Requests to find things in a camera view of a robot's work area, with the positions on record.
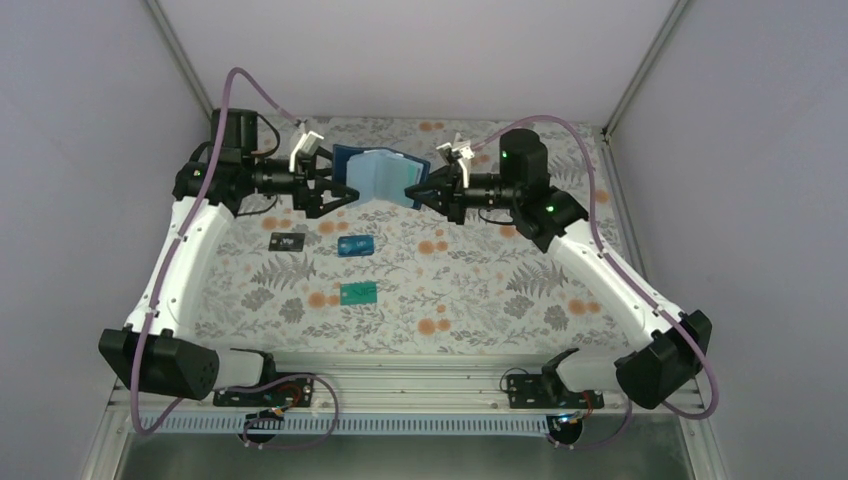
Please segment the blue card holder wallet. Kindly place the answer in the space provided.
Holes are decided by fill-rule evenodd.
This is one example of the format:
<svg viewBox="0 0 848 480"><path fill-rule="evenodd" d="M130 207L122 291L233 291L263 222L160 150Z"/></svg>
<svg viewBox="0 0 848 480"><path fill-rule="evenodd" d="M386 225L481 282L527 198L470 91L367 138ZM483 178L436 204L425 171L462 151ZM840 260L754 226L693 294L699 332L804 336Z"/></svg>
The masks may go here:
<svg viewBox="0 0 848 480"><path fill-rule="evenodd" d="M405 190L427 179L431 167L428 160L388 148L340 144L333 147L332 153L332 179L359 192L359 199L352 206L381 200L421 209L421 202L407 197Z"/></svg>

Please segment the black credit card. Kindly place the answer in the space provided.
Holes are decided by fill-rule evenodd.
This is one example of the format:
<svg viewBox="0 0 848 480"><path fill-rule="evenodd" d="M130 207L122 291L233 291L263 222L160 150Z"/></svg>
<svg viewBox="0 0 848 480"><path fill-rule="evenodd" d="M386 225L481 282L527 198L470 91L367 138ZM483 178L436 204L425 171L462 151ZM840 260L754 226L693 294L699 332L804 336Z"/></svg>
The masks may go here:
<svg viewBox="0 0 848 480"><path fill-rule="evenodd" d="M273 232L268 250L272 252L302 252L306 234L302 232Z"/></svg>

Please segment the green credit card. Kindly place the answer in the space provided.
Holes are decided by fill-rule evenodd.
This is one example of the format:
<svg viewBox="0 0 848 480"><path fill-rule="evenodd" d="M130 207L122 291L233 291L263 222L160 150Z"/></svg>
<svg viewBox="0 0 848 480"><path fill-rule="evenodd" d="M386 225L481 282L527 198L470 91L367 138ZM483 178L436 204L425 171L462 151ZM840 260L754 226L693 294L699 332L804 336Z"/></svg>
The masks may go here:
<svg viewBox="0 0 848 480"><path fill-rule="evenodd" d="M339 288L340 304L343 306L376 304L378 285L376 282L342 284Z"/></svg>

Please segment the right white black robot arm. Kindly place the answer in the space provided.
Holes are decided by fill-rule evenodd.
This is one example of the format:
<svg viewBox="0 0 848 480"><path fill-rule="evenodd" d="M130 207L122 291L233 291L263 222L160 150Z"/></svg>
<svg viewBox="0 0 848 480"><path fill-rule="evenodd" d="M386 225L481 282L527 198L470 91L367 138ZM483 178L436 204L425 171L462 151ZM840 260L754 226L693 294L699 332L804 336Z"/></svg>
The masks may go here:
<svg viewBox="0 0 848 480"><path fill-rule="evenodd" d="M645 409L667 406L704 370L711 321L699 310L684 312L606 247L589 211L552 185L548 149L536 132L512 129L498 146L496 174L469 172L467 142L439 146L446 166L406 196L457 225L470 208L507 210L518 233L576 275L622 329L631 350L619 358L572 348L543 366L549 404L565 407L579 393L606 390Z"/></svg>

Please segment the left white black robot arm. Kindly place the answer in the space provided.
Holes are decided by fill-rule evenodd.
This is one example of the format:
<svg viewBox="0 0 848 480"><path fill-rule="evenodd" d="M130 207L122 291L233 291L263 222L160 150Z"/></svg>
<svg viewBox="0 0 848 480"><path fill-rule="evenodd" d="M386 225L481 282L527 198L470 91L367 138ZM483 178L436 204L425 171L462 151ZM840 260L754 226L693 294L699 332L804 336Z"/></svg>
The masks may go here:
<svg viewBox="0 0 848 480"><path fill-rule="evenodd" d="M225 128L219 130L222 117ZM321 147L319 131L304 120L295 123L287 157L274 156L282 148L280 137L273 148L261 151L258 124L263 119L251 110L214 110L213 140L200 144L176 175L168 235L141 299L122 328L101 334L100 354L136 393L202 400L213 391L238 387L255 405L277 394L278 377L265 369L267 354L212 349L196 340L202 290L218 246L248 196L288 195L294 209L319 218L359 194L317 168L318 158L331 154ZM220 149L213 141L221 143Z"/></svg>

